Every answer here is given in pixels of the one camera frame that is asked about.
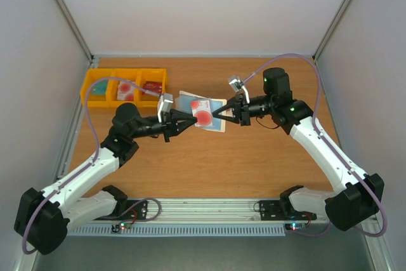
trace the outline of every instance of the wooden tabletop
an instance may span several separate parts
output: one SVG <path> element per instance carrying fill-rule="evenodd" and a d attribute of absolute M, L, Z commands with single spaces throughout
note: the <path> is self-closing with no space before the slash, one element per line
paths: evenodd
<path fill-rule="evenodd" d="M 210 98 L 231 98 L 227 83 L 232 75 L 242 79 L 265 63 L 264 58 L 102 58 L 99 68 L 166 68 L 167 92 L 174 98 L 179 90 Z M 314 107 L 317 83 L 312 67 L 304 60 L 282 59 L 271 67 L 282 67 L 289 74 L 294 98 Z M 262 77 L 252 78 L 250 96 L 263 95 Z M 114 109 L 91 109 L 99 139 L 111 127 Z M 152 115 L 151 111 L 141 114 Z M 336 139 L 331 117 L 322 98 L 318 115 L 327 132 Z M 260 120 L 273 127 L 270 117 Z M 270 130 L 254 119 L 251 126 L 226 124 L 225 133 L 191 127 L 165 143 L 140 138 L 140 149 L 115 173 L 91 189 L 93 195 L 106 185 L 115 185 L 129 197 L 278 197 L 295 185 L 331 190 L 322 170 L 304 148 L 282 129 Z M 80 165 L 95 151 L 86 120 L 83 122 L 70 168 Z"/>

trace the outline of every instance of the vent grille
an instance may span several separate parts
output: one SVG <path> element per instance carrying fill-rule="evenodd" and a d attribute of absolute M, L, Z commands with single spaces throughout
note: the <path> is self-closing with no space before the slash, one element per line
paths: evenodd
<path fill-rule="evenodd" d="M 284 236 L 283 225 L 203 225 L 203 224 L 137 224 L 127 230 L 112 230 L 110 224 L 87 224 L 69 233 L 69 236 L 122 237 L 198 237 L 198 236 Z"/>

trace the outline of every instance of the red circle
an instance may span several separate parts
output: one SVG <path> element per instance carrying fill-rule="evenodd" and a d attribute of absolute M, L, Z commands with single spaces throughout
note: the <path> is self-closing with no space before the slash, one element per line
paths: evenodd
<path fill-rule="evenodd" d="M 133 101 L 133 100 L 134 100 L 134 95 L 132 93 L 129 93 L 124 97 L 124 101 Z"/>
<path fill-rule="evenodd" d="M 204 110 L 196 112 L 195 117 L 197 118 L 197 124 L 201 126 L 207 126 L 212 121 L 210 112 Z"/>
<path fill-rule="evenodd" d="M 130 91 L 130 89 L 131 89 L 131 86 L 129 84 L 121 84 L 119 86 L 119 90 L 121 93 L 126 93 L 126 92 Z"/>
<path fill-rule="evenodd" d="M 190 106 L 192 109 L 197 109 L 197 107 L 199 107 L 199 101 L 191 101 Z"/>

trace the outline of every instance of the robotic arm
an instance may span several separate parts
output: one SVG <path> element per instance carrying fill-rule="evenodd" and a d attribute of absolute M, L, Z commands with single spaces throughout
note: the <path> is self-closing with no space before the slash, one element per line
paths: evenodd
<path fill-rule="evenodd" d="M 132 158 L 138 150 L 138 144 L 133 139 L 144 136 L 156 138 L 163 134 L 165 142 L 169 142 L 170 137 L 179 135 L 197 122 L 191 114 L 171 109 L 172 102 L 171 95 L 161 95 L 158 114 L 152 117 L 142 117 L 132 103 L 118 107 L 112 120 L 113 126 L 98 152 L 54 184 L 39 192 L 30 188 L 23 194 L 15 231 L 23 236 L 34 211 L 43 203 L 43 208 L 34 215 L 35 221 L 29 228 L 27 241 L 41 254 L 48 254 L 63 242 L 71 230 L 101 216 L 119 216 L 126 208 L 127 196 L 118 188 L 105 187 L 93 197 L 79 199 L 93 185 Z"/>
<path fill-rule="evenodd" d="M 287 135 L 299 142 L 320 166 L 332 192 L 309 190 L 295 186 L 282 192 L 280 205 L 291 211 L 307 211 L 328 216 L 340 230 L 348 230 L 378 212 L 378 207 L 354 173 L 381 200 L 384 182 L 378 174 L 369 176 L 357 166 L 325 132 L 313 111 L 304 101 L 295 100 L 289 85 L 289 76 L 282 68 L 270 68 L 263 72 L 264 96 L 248 97 L 248 90 L 238 77 L 231 77 L 229 84 L 236 95 L 227 104 L 213 112 L 213 117 L 240 124 L 251 125 L 251 117 L 271 115 Z M 233 116 L 221 113 L 232 109 Z"/>

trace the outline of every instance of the white backdrop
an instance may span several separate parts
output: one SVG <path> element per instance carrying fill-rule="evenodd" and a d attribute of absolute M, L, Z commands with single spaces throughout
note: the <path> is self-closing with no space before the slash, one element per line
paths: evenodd
<path fill-rule="evenodd" d="M 93 54 L 314 54 L 342 0 L 65 0 Z"/>
<path fill-rule="evenodd" d="M 88 65 L 54 0 L 0 0 L 0 270 L 16 270 L 21 195 L 51 183 Z"/>
<path fill-rule="evenodd" d="M 397 270 L 406 265 L 405 21 L 404 0 L 354 0 L 319 61 L 343 149 L 385 182 Z"/>

